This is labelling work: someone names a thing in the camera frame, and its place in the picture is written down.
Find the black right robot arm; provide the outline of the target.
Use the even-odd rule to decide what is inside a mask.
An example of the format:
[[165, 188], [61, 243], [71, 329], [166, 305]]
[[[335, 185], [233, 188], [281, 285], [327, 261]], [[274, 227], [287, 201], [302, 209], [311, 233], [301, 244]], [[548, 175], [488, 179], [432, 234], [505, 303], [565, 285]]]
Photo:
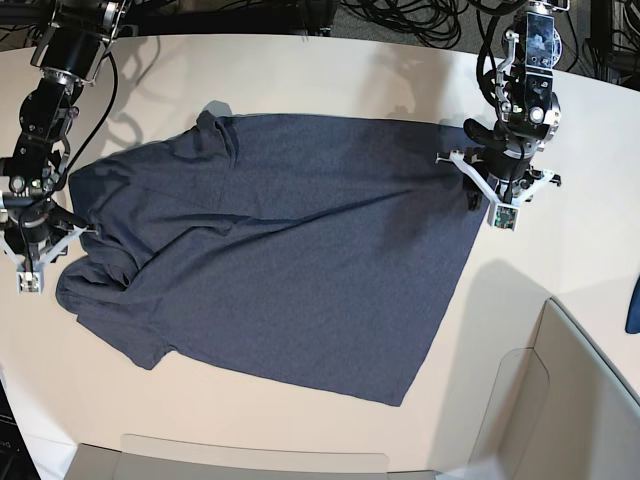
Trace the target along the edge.
[[1, 248], [16, 267], [21, 293], [42, 293], [47, 265], [94, 226], [54, 199], [79, 156], [68, 134], [84, 88], [111, 53], [128, 1], [56, 1], [31, 58], [42, 77], [22, 102], [21, 133], [1, 161]]

